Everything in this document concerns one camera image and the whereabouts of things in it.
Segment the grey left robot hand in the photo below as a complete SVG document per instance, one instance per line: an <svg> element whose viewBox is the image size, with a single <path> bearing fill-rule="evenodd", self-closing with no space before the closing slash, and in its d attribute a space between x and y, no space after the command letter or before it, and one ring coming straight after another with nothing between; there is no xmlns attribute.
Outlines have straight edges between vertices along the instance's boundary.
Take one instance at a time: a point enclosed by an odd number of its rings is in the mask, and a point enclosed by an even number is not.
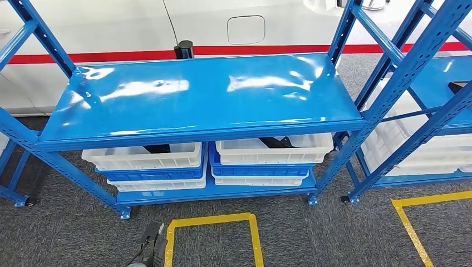
<svg viewBox="0 0 472 267"><path fill-rule="evenodd" d="M148 266L150 267L163 267L165 261L165 250L168 241L163 239L155 239L153 241L153 250L151 256L148 259Z"/></svg>

